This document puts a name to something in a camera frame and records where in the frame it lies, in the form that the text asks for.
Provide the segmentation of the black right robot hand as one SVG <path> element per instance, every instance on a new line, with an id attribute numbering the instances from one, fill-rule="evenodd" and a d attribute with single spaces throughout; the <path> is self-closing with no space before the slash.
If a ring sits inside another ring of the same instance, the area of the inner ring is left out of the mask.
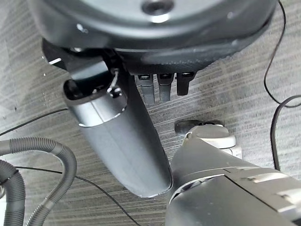
<path id="1" fill-rule="evenodd" d="M 185 96 L 196 73 L 256 41 L 275 0 L 30 0 L 49 64 L 66 70 L 66 105 L 114 177 L 140 197 L 172 173 L 146 105 Z"/>

